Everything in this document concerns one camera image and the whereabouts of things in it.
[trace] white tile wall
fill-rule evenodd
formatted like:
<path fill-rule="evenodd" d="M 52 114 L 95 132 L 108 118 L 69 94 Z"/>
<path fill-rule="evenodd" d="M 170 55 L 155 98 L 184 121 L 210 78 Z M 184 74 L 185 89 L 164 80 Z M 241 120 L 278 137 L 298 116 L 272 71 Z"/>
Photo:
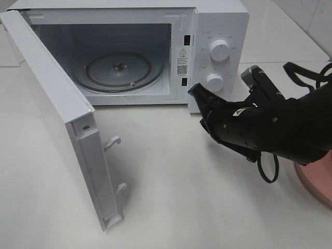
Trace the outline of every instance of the white tile wall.
<path fill-rule="evenodd" d="M 304 31 L 307 31 L 319 0 L 274 0 Z"/>
<path fill-rule="evenodd" d="M 320 0 L 308 34 L 332 59 L 332 0 Z"/>
<path fill-rule="evenodd" d="M 332 59 L 332 0 L 274 0 Z"/>

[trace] robotic hand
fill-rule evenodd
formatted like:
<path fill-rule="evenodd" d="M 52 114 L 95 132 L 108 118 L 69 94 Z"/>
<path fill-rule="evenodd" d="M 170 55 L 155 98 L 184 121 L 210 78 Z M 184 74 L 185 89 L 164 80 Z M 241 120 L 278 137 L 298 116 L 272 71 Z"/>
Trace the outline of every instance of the robotic hand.
<path fill-rule="evenodd" d="M 199 107 L 203 128 L 218 143 L 256 162 L 263 179 L 273 183 L 279 172 L 277 156 L 306 165 L 324 157 L 332 149 L 332 68 L 319 74 L 288 62 L 284 69 L 299 86 L 310 93 L 288 100 L 257 65 L 241 74 L 250 95 L 241 102 L 228 102 L 194 85 L 188 93 Z M 316 90 L 296 75 L 316 80 Z M 272 153 L 275 176 L 268 179 L 261 167 L 261 151 Z"/>

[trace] microwave door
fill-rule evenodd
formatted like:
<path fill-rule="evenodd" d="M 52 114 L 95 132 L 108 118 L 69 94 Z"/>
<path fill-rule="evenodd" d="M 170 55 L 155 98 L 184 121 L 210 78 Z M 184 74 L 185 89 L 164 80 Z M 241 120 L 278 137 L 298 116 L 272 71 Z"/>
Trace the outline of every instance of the microwave door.
<path fill-rule="evenodd" d="M 0 13 L 0 20 L 41 118 L 76 182 L 83 185 L 83 193 L 90 195 L 105 230 L 122 219 L 104 155 L 104 151 L 120 140 L 114 137 L 104 145 L 101 143 L 94 108 L 21 14 L 15 10 Z"/>

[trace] microwave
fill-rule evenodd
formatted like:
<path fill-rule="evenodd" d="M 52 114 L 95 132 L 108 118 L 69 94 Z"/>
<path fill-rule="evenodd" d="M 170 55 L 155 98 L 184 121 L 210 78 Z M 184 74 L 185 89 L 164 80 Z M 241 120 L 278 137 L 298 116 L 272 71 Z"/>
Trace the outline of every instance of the microwave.
<path fill-rule="evenodd" d="M 122 220 L 94 105 L 188 104 L 202 83 L 228 99 L 249 15 L 239 0 L 18 0 L 0 13 L 25 81 L 103 230 Z"/>

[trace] white countertop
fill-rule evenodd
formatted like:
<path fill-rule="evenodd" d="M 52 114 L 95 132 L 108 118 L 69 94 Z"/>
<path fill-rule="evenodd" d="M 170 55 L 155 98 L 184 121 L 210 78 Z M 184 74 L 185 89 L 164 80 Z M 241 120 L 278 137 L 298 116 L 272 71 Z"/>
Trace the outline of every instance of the white countertop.
<path fill-rule="evenodd" d="M 325 56 L 308 49 L 316 52 L 300 65 L 320 71 L 327 63 L 310 61 Z M 299 97 L 307 89 L 283 72 L 295 58 L 288 55 L 258 65 L 285 97 Z M 239 74 L 251 65 L 240 64 Z M 113 183 L 128 184 L 124 221 L 102 232 L 19 67 L 0 68 L 0 78 L 1 248 L 331 248 L 331 211 L 306 191 L 291 161 L 280 158 L 278 181 L 266 184 L 256 164 L 216 144 L 185 105 L 96 108 L 103 142 L 122 138 L 106 154 Z M 238 77 L 231 100 L 247 95 Z M 264 154 L 272 174 L 271 162 Z"/>

